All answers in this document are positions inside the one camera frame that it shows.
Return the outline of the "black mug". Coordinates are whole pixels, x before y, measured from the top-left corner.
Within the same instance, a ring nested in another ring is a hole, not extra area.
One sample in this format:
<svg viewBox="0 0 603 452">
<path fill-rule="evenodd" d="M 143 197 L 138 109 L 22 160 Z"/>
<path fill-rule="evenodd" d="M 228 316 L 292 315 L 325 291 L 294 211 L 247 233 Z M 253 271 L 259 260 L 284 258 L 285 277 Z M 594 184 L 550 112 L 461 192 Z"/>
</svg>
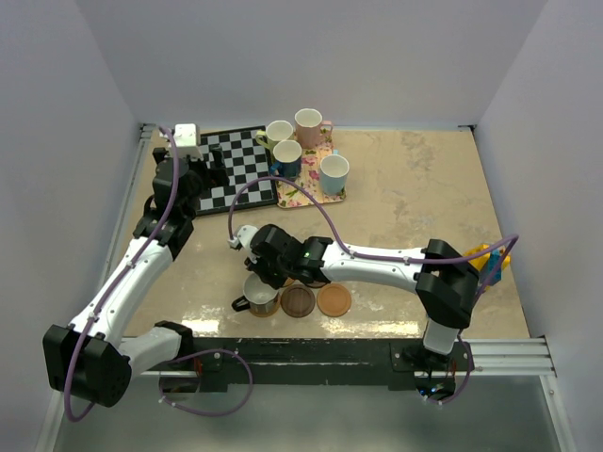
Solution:
<svg viewBox="0 0 603 452">
<path fill-rule="evenodd" d="M 231 303 L 235 312 L 255 310 L 266 312 L 278 303 L 279 292 L 261 281 L 255 275 L 250 275 L 242 286 L 242 295 Z"/>
</svg>

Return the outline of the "light wooden coaster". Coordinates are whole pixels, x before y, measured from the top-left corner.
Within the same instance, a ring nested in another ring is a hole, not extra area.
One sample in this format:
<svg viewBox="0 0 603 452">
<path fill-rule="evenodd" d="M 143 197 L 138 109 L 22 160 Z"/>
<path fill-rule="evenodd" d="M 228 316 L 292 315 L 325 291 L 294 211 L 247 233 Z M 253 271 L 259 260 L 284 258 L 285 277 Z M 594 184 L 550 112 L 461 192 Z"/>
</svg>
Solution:
<svg viewBox="0 0 603 452">
<path fill-rule="evenodd" d="M 265 318 L 265 317 L 269 317 L 271 315 L 276 314 L 279 311 L 279 309 L 280 309 L 280 304 L 276 303 L 266 312 L 256 312 L 255 310 L 250 310 L 250 313 L 256 317 Z"/>
</svg>

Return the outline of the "dark walnut coaster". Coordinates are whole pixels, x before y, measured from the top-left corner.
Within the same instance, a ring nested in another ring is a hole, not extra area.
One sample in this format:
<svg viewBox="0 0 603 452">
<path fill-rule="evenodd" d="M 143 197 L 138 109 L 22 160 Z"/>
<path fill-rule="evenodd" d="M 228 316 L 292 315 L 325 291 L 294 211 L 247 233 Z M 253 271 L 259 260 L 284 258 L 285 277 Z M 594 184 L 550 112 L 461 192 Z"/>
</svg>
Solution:
<svg viewBox="0 0 603 452">
<path fill-rule="evenodd" d="M 288 286 L 281 295 L 283 311 L 294 318 L 310 315 L 316 306 L 314 292 L 301 284 Z"/>
</svg>

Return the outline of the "light green mug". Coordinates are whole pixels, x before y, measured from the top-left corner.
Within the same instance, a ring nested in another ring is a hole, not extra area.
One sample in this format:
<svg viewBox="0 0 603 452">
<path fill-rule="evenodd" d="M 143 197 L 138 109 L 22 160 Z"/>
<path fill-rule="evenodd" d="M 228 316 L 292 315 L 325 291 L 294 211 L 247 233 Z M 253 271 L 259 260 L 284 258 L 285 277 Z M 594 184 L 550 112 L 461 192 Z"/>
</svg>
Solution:
<svg viewBox="0 0 603 452">
<path fill-rule="evenodd" d="M 255 142 L 269 151 L 284 140 L 289 140 L 294 135 L 294 127 L 288 121 L 273 121 L 265 130 L 259 130 L 255 135 Z"/>
</svg>

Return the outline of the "dark blue mug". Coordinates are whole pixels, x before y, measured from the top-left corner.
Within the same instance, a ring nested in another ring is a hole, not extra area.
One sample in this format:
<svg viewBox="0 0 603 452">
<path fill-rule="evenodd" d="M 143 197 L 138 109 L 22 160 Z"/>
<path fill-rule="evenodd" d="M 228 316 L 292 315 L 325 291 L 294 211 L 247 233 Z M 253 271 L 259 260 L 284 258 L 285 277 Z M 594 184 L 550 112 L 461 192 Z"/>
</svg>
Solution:
<svg viewBox="0 0 603 452">
<path fill-rule="evenodd" d="M 273 149 L 274 163 L 269 174 L 295 181 L 301 173 L 302 147 L 295 140 L 283 140 Z"/>
</svg>

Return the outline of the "orange wooden coaster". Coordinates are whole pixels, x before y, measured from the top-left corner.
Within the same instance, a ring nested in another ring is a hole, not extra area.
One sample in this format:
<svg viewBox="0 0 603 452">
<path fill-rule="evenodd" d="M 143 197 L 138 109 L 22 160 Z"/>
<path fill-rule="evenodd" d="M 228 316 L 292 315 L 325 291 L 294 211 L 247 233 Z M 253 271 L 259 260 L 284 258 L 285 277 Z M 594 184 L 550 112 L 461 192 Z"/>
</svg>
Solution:
<svg viewBox="0 0 603 452">
<path fill-rule="evenodd" d="M 318 291 L 317 305 L 329 317 L 345 315 L 351 307 L 350 291 L 338 283 L 327 284 Z"/>
</svg>

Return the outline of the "pink mug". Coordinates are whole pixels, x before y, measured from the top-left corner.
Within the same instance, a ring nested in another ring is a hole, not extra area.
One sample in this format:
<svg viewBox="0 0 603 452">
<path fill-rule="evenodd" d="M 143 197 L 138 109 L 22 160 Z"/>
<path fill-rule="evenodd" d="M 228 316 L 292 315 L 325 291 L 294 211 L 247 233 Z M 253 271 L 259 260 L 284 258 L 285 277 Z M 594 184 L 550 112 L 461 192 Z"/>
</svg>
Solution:
<svg viewBox="0 0 603 452">
<path fill-rule="evenodd" d="M 334 130 L 331 121 L 323 119 L 322 114 L 314 108 L 303 108 L 294 116 L 296 138 L 304 149 L 317 147 L 330 137 Z"/>
</svg>

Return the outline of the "light blue mug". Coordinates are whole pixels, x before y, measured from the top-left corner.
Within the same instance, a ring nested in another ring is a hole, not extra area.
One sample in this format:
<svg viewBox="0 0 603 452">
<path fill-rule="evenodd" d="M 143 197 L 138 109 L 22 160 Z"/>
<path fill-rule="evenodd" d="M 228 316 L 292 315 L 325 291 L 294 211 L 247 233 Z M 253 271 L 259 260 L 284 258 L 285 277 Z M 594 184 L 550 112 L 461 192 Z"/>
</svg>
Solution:
<svg viewBox="0 0 603 452">
<path fill-rule="evenodd" d="M 319 182 L 325 195 L 334 196 L 345 188 L 350 171 L 349 161 L 338 153 L 322 158 L 319 165 Z"/>
</svg>

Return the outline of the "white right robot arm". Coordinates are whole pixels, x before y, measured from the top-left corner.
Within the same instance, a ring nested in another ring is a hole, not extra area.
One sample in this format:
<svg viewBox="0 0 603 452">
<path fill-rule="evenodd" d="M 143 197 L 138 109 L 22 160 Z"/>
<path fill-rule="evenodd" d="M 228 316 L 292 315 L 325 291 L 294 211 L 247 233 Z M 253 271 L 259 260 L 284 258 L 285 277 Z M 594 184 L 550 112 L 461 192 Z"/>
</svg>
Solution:
<svg viewBox="0 0 603 452">
<path fill-rule="evenodd" d="M 237 228 L 231 247 L 245 250 L 246 268 L 274 288 L 288 279 L 305 284 L 360 282 L 418 295 L 428 317 L 419 357 L 432 370 L 452 360 L 457 336 L 470 324 L 480 280 L 479 271 L 439 239 L 424 248 L 375 249 L 321 236 L 300 241 L 268 224 Z"/>
</svg>

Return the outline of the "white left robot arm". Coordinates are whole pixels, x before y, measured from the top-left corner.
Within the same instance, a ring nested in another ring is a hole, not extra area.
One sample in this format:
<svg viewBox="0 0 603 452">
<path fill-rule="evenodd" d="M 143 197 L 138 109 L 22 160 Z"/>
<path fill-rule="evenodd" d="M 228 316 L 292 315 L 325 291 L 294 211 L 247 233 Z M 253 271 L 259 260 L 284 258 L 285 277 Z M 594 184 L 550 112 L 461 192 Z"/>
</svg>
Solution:
<svg viewBox="0 0 603 452">
<path fill-rule="evenodd" d="M 213 162 L 207 165 L 189 155 L 173 158 L 165 149 L 154 149 L 154 193 L 126 254 L 79 315 L 44 334 L 50 386 L 66 398 L 112 407 L 141 373 L 164 362 L 174 369 L 193 363 L 192 331 L 183 325 L 160 321 L 128 344 L 122 338 L 147 292 L 190 238 L 202 193 L 228 184 L 221 146 L 214 144 L 209 152 Z"/>
</svg>

